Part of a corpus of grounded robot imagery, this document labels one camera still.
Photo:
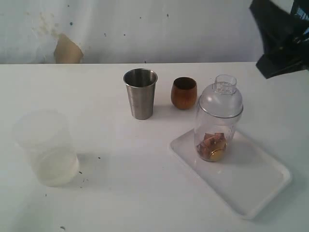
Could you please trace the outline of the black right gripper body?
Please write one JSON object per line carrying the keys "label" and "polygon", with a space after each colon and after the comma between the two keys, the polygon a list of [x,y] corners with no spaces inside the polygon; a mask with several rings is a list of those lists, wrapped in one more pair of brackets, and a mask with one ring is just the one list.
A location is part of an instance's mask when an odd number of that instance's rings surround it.
{"label": "black right gripper body", "polygon": [[271,0],[253,0],[249,7],[259,29],[264,54],[309,53],[309,21],[283,10]]}

